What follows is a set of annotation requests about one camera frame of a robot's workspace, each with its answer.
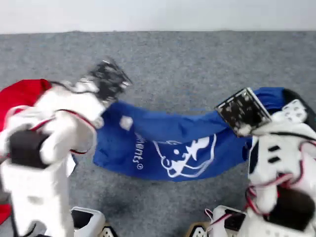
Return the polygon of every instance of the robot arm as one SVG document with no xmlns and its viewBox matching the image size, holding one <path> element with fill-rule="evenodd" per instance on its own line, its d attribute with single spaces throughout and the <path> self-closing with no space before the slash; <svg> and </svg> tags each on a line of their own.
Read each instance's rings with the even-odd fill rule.
<svg viewBox="0 0 316 237">
<path fill-rule="evenodd" d="M 270 116 L 250 89 L 235 94 L 217 111 L 237 136 L 251 135 L 253 146 L 245 212 L 218 206 L 209 236 L 314 237 L 316 131 L 307 122 L 315 122 L 314 112 L 294 99 Z"/>
<path fill-rule="evenodd" d="M 70 212 L 66 161 L 72 153 L 94 152 L 101 114 L 131 81 L 112 59 L 107 59 L 75 85 L 53 82 L 33 107 L 12 108 L 0 133 L 3 189 L 11 193 L 20 236 L 34 220 L 50 237 L 97 237 L 105 219 L 98 211 Z M 92 146 L 80 151 L 92 135 Z M 76 218 L 85 218 L 82 226 Z"/>
</svg>

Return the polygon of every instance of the white wall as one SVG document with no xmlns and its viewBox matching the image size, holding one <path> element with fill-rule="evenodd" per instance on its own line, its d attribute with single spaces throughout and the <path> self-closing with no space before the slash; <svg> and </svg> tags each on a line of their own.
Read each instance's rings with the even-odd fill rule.
<svg viewBox="0 0 316 237">
<path fill-rule="evenodd" d="M 316 0 L 0 0 L 0 34 L 315 29 Z"/>
</svg>

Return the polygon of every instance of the printed cartoon logo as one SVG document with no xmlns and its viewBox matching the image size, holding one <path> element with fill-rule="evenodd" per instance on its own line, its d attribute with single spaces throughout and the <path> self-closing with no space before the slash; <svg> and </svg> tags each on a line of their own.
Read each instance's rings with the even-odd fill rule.
<svg viewBox="0 0 316 237">
<path fill-rule="evenodd" d="M 213 162 L 216 140 L 217 140 L 217 137 L 216 137 L 216 134 L 214 134 L 211 147 L 209 147 L 210 146 L 209 137 L 204 137 L 198 140 L 194 140 L 190 146 L 185 146 L 185 150 L 186 150 L 185 152 L 181 152 L 181 150 L 183 150 L 184 148 L 184 145 L 178 142 L 162 143 L 162 142 L 154 141 L 153 143 L 160 156 L 161 165 L 167 170 L 167 173 L 170 178 L 175 178 L 178 176 L 196 178 L 200 176 L 207 169 L 207 167 Z M 175 157 L 170 159 L 164 156 L 161 144 L 175 145 L 175 146 L 168 146 L 169 151 L 170 149 L 175 148 L 173 150 Z M 201 163 L 198 160 L 199 154 L 203 154 L 203 157 L 205 157 L 206 155 L 207 157 L 209 157 L 209 159 Z"/>
</svg>

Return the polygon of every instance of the blue cloth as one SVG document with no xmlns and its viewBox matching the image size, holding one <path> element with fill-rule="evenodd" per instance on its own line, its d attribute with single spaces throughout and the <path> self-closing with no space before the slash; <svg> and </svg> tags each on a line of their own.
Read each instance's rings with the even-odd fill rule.
<svg viewBox="0 0 316 237">
<path fill-rule="evenodd" d="M 263 87 L 255 94 L 268 110 L 279 110 L 284 106 L 282 91 Z M 247 160 L 251 147 L 251 138 L 237 138 L 215 111 L 203 116 L 167 115 L 119 101 L 102 117 L 105 125 L 98 130 L 94 163 L 138 178 L 213 177 Z M 130 118 L 132 126 L 122 126 Z"/>
</svg>

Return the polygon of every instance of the white logo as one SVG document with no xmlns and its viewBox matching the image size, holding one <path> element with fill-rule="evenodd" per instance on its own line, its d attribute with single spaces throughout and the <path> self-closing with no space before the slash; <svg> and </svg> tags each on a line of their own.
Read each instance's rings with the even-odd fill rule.
<svg viewBox="0 0 316 237">
<path fill-rule="evenodd" d="M 137 163 L 137 169 L 143 169 L 144 165 L 141 163 L 141 160 L 143 159 L 143 149 L 144 149 L 144 143 L 145 139 L 142 138 L 141 135 L 136 133 L 136 144 L 135 144 L 135 153 L 133 158 L 133 163 Z"/>
<path fill-rule="evenodd" d="M 212 142 L 212 146 L 211 146 L 211 151 L 210 151 L 210 157 L 208 160 L 204 161 L 203 163 L 201 163 L 198 166 L 190 166 L 187 165 L 188 161 L 190 160 L 190 158 L 192 157 L 192 159 L 194 159 L 195 161 L 198 160 L 197 158 L 197 153 L 199 149 L 203 149 L 206 148 L 209 145 L 209 137 L 204 137 L 204 138 L 200 138 L 197 141 L 194 140 L 191 143 L 191 146 L 186 146 L 187 152 L 181 154 L 183 160 L 170 160 L 168 158 L 166 158 L 166 156 L 163 156 L 161 154 L 160 148 L 159 148 L 159 143 L 160 142 L 156 142 L 154 141 L 154 145 L 155 148 L 161 158 L 161 165 L 167 170 L 167 173 L 169 175 L 170 178 L 175 178 L 178 176 L 183 176 L 183 177 L 188 177 L 188 178 L 196 178 L 198 176 L 200 176 L 206 169 L 207 167 L 213 162 L 214 160 L 214 148 L 215 148 L 215 144 L 216 144 L 216 134 L 214 134 L 213 137 L 213 142 Z M 175 149 L 174 151 L 175 155 L 179 155 L 180 151 Z M 190 174 L 185 173 L 184 169 L 187 168 L 189 169 L 191 172 Z"/>
</svg>

